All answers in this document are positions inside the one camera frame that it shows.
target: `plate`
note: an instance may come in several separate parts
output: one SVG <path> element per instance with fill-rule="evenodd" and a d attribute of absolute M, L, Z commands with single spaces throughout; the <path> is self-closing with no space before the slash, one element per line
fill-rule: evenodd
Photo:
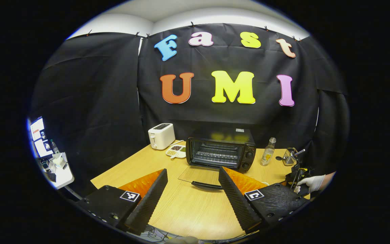
<path fill-rule="evenodd" d="M 165 154 L 173 158 L 183 159 L 186 157 L 186 146 L 183 145 L 173 145 L 168 149 Z"/>

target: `colorful letter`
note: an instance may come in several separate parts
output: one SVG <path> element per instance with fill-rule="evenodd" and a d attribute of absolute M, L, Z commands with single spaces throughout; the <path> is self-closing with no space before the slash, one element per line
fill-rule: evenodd
<path fill-rule="evenodd" d="M 245 47 L 252 47 L 252 48 L 259 48 L 261 47 L 261 42 L 258 39 L 257 34 L 252 32 L 242 32 L 240 33 L 240 37 L 243 39 L 241 40 L 243 46 Z"/>
<path fill-rule="evenodd" d="M 282 48 L 282 51 L 288 56 L 288 57 L 291 57 L 291 58 L 295 58 L 296 57 L 296 54 L 292 53 L 290 51 L 290 48 L 291 48 L 291 44 L 290 43 L 287 43 L 286 40 L 284 39 L 277 39 L 277 43 L 279 43 L 281 45 L 281 48 Z"/>
<path fill-rule="evenodd" d="M 223 91 L 226 92 L 230 102 L 234 102 L 237 93 L 240 91 L 237 102 L 247 104 L 255 103 L 255 98 L 252 95 L 252 78 L 254 77 L 254 74 L 251 72 L 240 72 L 236 82 L 233 82 L 226 71 L 213 71 L 212 76 L 216 79 L 215 96 L 212 97 L 212 102 L 226 102 Z"/>
<path fill-rule="evenodd" d="M 194 77 L 193 73 L 181 73 L 180 78 L 183 80 L 183 92 L 181 95 L 176 96 L 172 92 L 172 82 L 175 79 L 175 75 L 164 75 L 160 78 L 162 82 L 162 97 L 168 103 L 183 103 L 186 102 L 191 96 L 191 79 Z"/>
<path fill-rule="evenodd" d="M 196 32 L 191 35 L 193 38 L 189 39 L 189 44 L 192 46 L 211 46 L 213 45 L 213 36 L 208 32 Z"/>
<path fill-rule="evenodd" d="M 281 106 L 293 107 L 294 101 L 291 98 L 291 81 L 293 79 L 285 75 L 277 75 L 277 78 L 281 83 L 281 100 L 279 100 L 279 104 Z"/>
<path fill-rule="evenodd" d="M 166 37 L 165 39 L 161 40 L 160 42 L 156 43 L 154 45 L 154 48 L 158 48 L 159 51 L 162 54 L 162 61 L 166 61 L 170 57 L 174 56 L 177 54 L 177 51 L 171 50 L 171 48 L 176 48 L 177 44 L 175 43 L 175 40 L 177 39 L 176 35 L 170 35 L 169 37 Z"/>

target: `white wall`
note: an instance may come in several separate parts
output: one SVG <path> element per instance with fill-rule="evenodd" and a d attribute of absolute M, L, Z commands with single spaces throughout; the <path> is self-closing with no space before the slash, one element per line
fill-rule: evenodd
<path fill-rule="evenodd" d="M 260 14 L 254 11 L 236 8 L 204 8 L 187 11 L 172 15 L 156 23 L 141 17 L 128 14 L 101 14 L 85 23 L 75 31 L 70 37 L 98 32 L 121 32 L 136 34 L 145 37 L 146 34 L 156 34 L 167 29 L 174 29 L 191 25 L 191 21 L 196 24 L 204 23 L 231 23 L 242 24 L 264 28 L 285 34 L 289 37 L 305 38 L 309 33 L 300 26 L 287 23 L 273 16 Z"/>
<path fill-rule="evenodd" d="M 101 14 L 85 23 L 68 38 L 88 34 L 90 31 L 91 33 L 120 32 L 128 34 L 136 34 L 139 31 L 139 35 L 145 37 L 146 33 L 150 33 L 152 29 L 153 22 L 137 16 L 128 14 Z"/>
<path fill-rule="evenodd" d="M 254 11 L 236 8 L 204 8 L 176 14 L 153 24 L 151 34 L 174 29 L 183 26 L 190 26 L 191 21 L 197 24 L 204 23 L 230 23 L 257 26 L 279 32 L 286 36 L 294 36 L 303 39 L 310 34 L 297 25 L 292 25 L 275 17 L 260 14 Z"/>

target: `yellow letter m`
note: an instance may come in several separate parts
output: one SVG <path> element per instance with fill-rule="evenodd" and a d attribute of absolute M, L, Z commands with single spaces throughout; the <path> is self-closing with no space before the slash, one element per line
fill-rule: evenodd
<path fill-rule="evenodd" d="M 251 72 L 240 72 L 236 82 L 233 82 L 226 71 L 213 71 L 212 76 L 216 79 L 215 96 L 212 97 L 212 102 L 226 102 L 223 91 L 225 91 L 230 102 L 234 102 L 237 93 L 240 91 L 237 102 L 247 104 L 255 103 L 255 98 L 252 95 L 252 78 L 254 74 Z"/>

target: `desk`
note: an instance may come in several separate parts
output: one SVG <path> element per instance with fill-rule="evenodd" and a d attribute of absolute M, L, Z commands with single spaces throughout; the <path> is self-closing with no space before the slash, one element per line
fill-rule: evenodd
<path fill-rule="evenodd" d="M 68 163 L 67 163 L 67 166 L 65 167 L 65 169 L 57 167 L 55 170 L 55 175 L 56 175 L 56 182 L 52 182 L 47 177 L 46 177 L 46 179 L 57 190 L 74 182 L 74 177 L 73 177 L 73 174 L 71 173 L 70 165 L 68 165 Z"/>
<path fill-rule="evenodd" d="M 276 156 L 284 156 L 286 149 L 276 149 L 271 162 L 261 166 L 264 148 L 257 149 L 254 163 L 245 175 L 260 182 L 274 184 L 285 180 L 291 166 L 284 166 Z M 244 234 L 223 190 L 201 190 L 190 182 L 178 179 L 189 167 L 185 159 L 170 159 L 166 150 L 155 150 L 147 145 L 142 150 L 92 179 L 99 189 L 104 185 L 121 187 L 149 173 L 167 169 L 168 184 L 150 218 L 149 224 L 180 236 L 194 236 L 203 240 L 235 238 Z"/>

